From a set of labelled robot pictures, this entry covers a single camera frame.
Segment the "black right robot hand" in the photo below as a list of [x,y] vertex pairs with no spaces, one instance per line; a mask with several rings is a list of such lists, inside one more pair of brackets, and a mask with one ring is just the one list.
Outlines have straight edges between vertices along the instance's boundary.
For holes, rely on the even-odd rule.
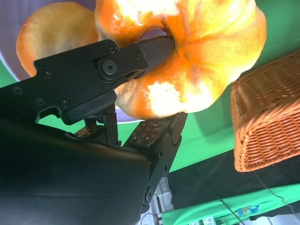
[[34,62],[37,74],[0,90],[0,222],[134,225],[181,144],[178,113],[142,121],[118,140],[114,90],[174,50],[171,36],[123,49],[109,39]]

